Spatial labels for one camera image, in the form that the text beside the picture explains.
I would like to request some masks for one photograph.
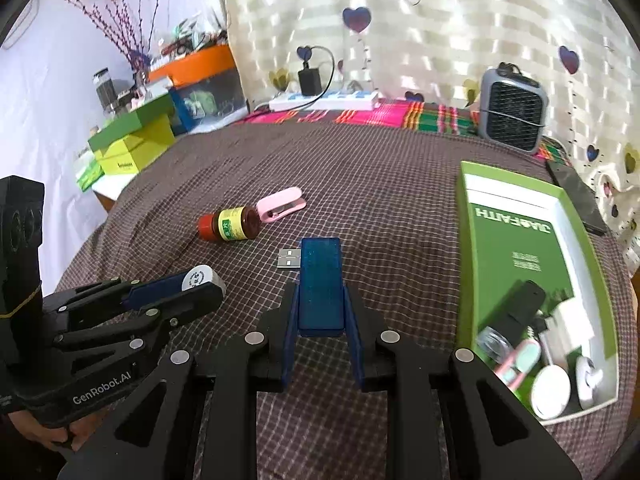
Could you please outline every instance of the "medicine bottle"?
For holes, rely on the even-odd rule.
[[[210,242],[252,239],[260,232],[260,216],[252,206],[223,209],[201,216],[198,232],[201,238]]]

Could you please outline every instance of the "round white sticker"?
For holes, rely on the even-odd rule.
[[[203,283],[213,283],[222,289],[222,295],[226,295],[225,282],[208,265],[193,267],[182,280],[182,290],[189,290]]]

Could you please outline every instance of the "lime green box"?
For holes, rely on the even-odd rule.
[[[578,299],[594,331],[594,337],[578,352],[590,357],[605,377],[592,408],[580,410],[570,405],[562,416],[542,424],[571,420],[615,402],[618,344],[609,293],[589,235],[568,195],[535,178],[463,161],[457,200],[460,306],[456,345],[471,348],[495,367],[476,345],[478,333],[519,283],[532,280],[546,292],[543,309],[547,312],[562,296]],[[516,395],[528,405],[527,382]]]
[[[118,117],[89,139],[105,174],[139,173],[175,142],[169,114],[174,102],[162,95]]]

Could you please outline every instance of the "plaid bedsheet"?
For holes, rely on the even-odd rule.
[[[301,115],[176,142],[124,190],[60,288],[111,276],[150,280],[209,264],[226,283],[225,302],[217,313],[179,328],[168,348],[199,353],[248,332],[261,312],[278,306],[284,283],[297,277],[276,269],[280,248],[295,248],[302,237],[340,237],[344,279],[359,287],[365,304],[404,336],[450,351],[460,286],[454,192],[460,161],[548,181],[542,162],[468,136],[341,124],[336,116],[329,123],[298,122]],[[304,190],[307,208],[264,225],[255,240],[198,238],[200,215],[252,204],[289,186]],[[550,430],[585,480],[622,440],[636,380],[625,266],[611,235],[591,240],[614,307],[620,400]],[[286,393],[258,394],[257,439],[264,480],[382,479],[386,394],[356,389],[344,338],[299,339]]]
[[[394,126],[420,132],[466,135],[475,137],[480,114],[476,110],[460,109],[445,105],[425,104],[414,101],[382,99],[372,111],[344,110],[292,110],[274,112],[246,118],[245,122],[259,124],[282,124],[286,121],[317,123],[332,121],[337,124],[367,124],[369,126]],[[543,137],[535,155],[541,160],[554,160],[570,166],[564,148],[549,137]]]

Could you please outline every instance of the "white cap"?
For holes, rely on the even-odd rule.
[[[208,265],[199,265],[187,272],[187,275],[182,280],[182,290],[189,290],[203,283],[213,283],[219,286],[222,289],[222,296],[226,296],[225,282]]]
[[[531,407],[539,418],[549,420],[562,415],[571,397],[571,381],[557,365],[542,368],[531,387]]]
[[[591,359],[585,356],[578,357],[575,362],[575,384],[580,405],[584,410],[593,407],[593,392],[603,379],[604,371],[597,370]]]

